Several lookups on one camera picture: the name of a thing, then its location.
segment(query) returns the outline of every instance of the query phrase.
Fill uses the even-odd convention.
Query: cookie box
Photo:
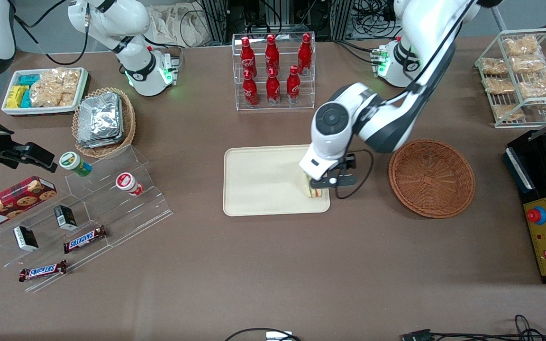
[[[84,93],[87,90],[85,85],[87,84],[87,81],[88,81],[88,72],[83,67],[70,67],[69,69],[79,70],[82,72],[82,74],[80,75],[80,82],[77,86],[77,90],[75,91],[73,104],[71,104],[70,106],[49,107],[49,108],[7,108],[6,107],[6,99],[9,97],[9,93],[11,92],[11,87],[20,84],[19,83],[20,76],[38,75],[43,71],[49,70],[49,69],[34,69],[34,70],[19,70],[19,71],[15,71],[12,74],[11,80],[9,81],[8,89],[6,91],[6,95],[3,99],[3,103],[1,104],[1,110],[10,116],[18,116],[18,117],[73,114],[75,108],[77,108],[80,105],[80,101],[84,97]]]
[[[0,224],[56,196],[56,187],[39,177],[24,179],[0,192]]]

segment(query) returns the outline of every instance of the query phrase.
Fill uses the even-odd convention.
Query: wicker basket
[[[134,134],[136,133],[136,116],[134,115],[134,108],[132,107],[132,103],[130,103],[130,99],[128,99],[127,95],[123,91],[116,88],[106,87],[104,89],[98,89],[96,91],[93,91],[89,93],[86,97],[99,96],[107,91],[115,92],[119,95],[119,97],[121,97],[121,108],[123,111],[123,130],[126,138],[121,143],[109,144],[104,145],[103,147],[96,148],[84,148],[80,144],[76,143],[75,147],[77,148],[77,150],[88,157],[102,158],[106,157],[108,154],[119,151],[119,149],[122,149],[123,147],[126,147],[126,145],[132,143],[132,140],[134,139]],[[80,108],[77,107],[75,108],[75,113],[73,114],[73,126],[71,127],[71,130],[73,131],[73,136],[76,140],[77,131],[79,129],[79,114]]]
[[[436,140],[414,140],[389,163],[389,180],[397,198],[429,218],[450,218],[475,196],[475,176],[458,151]]]

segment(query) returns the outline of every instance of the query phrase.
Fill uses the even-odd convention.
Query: emergency stop button
[[[544,208],[540,206],[536,206],[533,209],[529,209],[528,212],[526,212],[526,218],[531,223],[542,225],[546,223],[546,211]]]

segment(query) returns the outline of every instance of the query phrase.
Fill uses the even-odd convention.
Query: red button
[[[542,219],[542,214],[540,214],[539,210],[533,208],[528,210],[526,218],[528,218],[529,222],[538,223]]]

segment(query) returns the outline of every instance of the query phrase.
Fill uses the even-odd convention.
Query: coca-cola bottle
[[[241,37],[241,66],[244,70],[250,70],[252,77],[256,77],[256,57],[254,51],[250,46],[250,39],[248,37]]]
[[[279,75],[279,50],[275,45],[275,35],[267,35],[267,48],[264,50],[264,60],[267,70],[273,67]]]
[[[279,94],[279,80],[277,80],[277,71],[273,67],[267,71],[269,78],[267,78],[267,101],[270,106],[278,106],[282,97]]]
[[[299,67],[296,65],[290,67],[290,76],[288,76],[288,82],[286,82],[286,93],[288,95],[288,103],[296,104],[299,102],[300,77]]]
[[[246,97],[248,108],[256,108],[258,105],[258,91],[256,91],[256,82],[252,79],[252,71],[243,71],[243,95]]]
[[[313,48],[310,45],[310,34],[303,34],[303,43],[299,47],[299,74],[309,75]]]

